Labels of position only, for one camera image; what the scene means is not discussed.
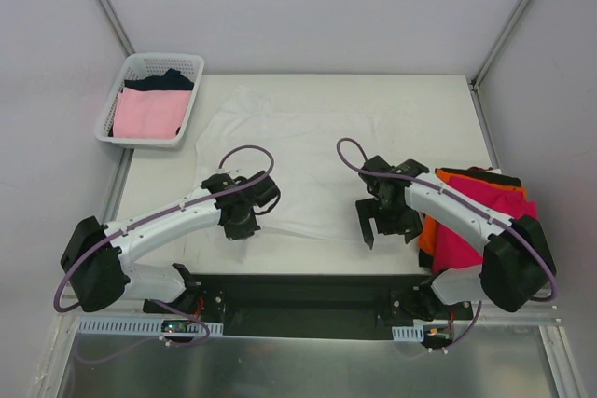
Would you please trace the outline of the white t shirt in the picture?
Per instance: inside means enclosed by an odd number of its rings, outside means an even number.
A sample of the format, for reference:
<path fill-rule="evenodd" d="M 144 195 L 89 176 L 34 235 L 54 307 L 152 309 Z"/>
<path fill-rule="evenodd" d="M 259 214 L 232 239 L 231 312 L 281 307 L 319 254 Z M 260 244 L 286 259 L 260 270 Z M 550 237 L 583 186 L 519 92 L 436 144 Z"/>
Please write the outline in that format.
<path fill-rule="evenodd" d="M 220 228 L 186 239 L 185 254 L 199 272 L 209 273 L 364 273 L 398 274 L 418 269 L 417 249 L 397 237 L 363 242 L 355 202 L 366 195 L 355 172 L 336 153 L 341 137 L 353 137 L 368 155 L 382 151 L 377 116 L 359 113 L 286 112 L 279 99 L 240 86 L 201 99 L 193 116 L 194 183 L 215 173 L 218 164 L 232 175 L 250 176 L 268 159 L 243 149 L 268 149 L 275 161 L 272 178 L 282 197 L 259 218 L 261 227 L 245 241 L 226 240 Z"/>

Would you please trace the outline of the white plastic laundry basket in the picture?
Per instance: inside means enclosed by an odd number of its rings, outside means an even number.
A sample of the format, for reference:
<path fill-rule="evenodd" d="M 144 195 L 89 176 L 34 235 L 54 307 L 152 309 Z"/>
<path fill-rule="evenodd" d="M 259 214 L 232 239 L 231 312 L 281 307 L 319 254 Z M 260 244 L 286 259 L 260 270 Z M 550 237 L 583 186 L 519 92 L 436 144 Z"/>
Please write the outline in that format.
<path fill-rule="evenodd" d="M 204 59 L 184 53 L 134 53 L 125 59 L 95 127 L 103 143 L 175 149 L 197 98 Z"/>

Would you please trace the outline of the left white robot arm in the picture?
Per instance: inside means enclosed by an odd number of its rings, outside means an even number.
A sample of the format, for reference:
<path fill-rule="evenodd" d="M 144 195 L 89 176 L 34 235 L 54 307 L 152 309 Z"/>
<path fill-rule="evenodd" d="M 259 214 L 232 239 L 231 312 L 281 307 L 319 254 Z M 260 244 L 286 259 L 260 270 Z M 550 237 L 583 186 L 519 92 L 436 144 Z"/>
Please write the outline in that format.
<path fill-rule="evenodd" d="M 61 266 L 77 299 L 91 313 L 120 299 L 142 300 L 147 313 L 172 308 L 196 313 L 201 287 L 181 262 L 159 268 L 140 258 L 189 233 L 221 226 L 228 240 L 246 240 L 260 227 L 281 191 L 265 172 L 250 178 L 214 174 L 189 194 L 152 213 L 101 224 L 80 221 L 62 254 Z"/>

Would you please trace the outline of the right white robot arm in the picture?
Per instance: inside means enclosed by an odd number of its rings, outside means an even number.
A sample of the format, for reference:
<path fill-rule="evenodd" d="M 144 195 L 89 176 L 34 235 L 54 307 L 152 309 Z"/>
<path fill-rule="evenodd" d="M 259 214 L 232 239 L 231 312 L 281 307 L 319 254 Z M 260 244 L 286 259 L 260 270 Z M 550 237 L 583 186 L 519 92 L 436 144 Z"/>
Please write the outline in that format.
<path fill-rule="evenodd" d="M 421 238 L 431 223 L 453 236 L 436 244 L 430 275 L 398 298 L 412 317 L 438 319 L 466 301 L 516 312 L 557 297 L 557 269 L 542 225 L 525 208 L 511 211 L 483 198 L 500 188 L 482 182 L 457 188 L 413 159 L 392 166 L 376 156 L 357 173 L 370 195 L 355 204 L 367 246 L 375 232 Z"/>

